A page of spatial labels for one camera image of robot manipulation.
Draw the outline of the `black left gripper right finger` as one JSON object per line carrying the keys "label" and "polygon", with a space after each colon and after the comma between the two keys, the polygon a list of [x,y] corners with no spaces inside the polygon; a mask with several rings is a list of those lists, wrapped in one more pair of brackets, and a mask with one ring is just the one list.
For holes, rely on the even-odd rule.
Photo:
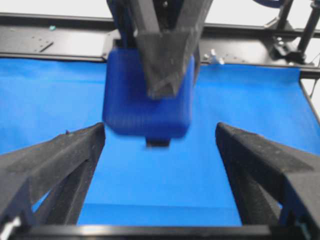
{"label": "black left gripper right finger", "polygon": [[241,223],[320,237],[320,158],[220,122],[215,141]]}

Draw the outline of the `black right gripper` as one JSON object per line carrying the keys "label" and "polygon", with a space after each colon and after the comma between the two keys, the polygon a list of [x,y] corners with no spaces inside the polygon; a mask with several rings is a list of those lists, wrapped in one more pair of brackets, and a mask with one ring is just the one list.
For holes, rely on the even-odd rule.
{"label": "black right gripper", "polygon": [[108,0],[123,48],[138,48],[147,94],[179,92],[208,14],[206,0]]}

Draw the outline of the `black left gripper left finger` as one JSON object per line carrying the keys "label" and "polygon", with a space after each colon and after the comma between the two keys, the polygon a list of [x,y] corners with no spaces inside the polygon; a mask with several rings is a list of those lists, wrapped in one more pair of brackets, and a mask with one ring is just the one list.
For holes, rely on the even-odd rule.
{"label": "black left gripper left finger", "polygon": [[104,145],[99,122],[2,154],[1,239],[19,227],[76,224]]}

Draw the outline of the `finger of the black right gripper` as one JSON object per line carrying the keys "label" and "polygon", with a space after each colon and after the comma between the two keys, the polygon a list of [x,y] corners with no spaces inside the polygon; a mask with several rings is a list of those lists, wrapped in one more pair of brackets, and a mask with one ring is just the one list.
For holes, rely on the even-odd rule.
{"label": "finger of the black right gripper", "polygon": [[147,148],[168,148],[170,146],[170,138],[145,138],[145,143]]}

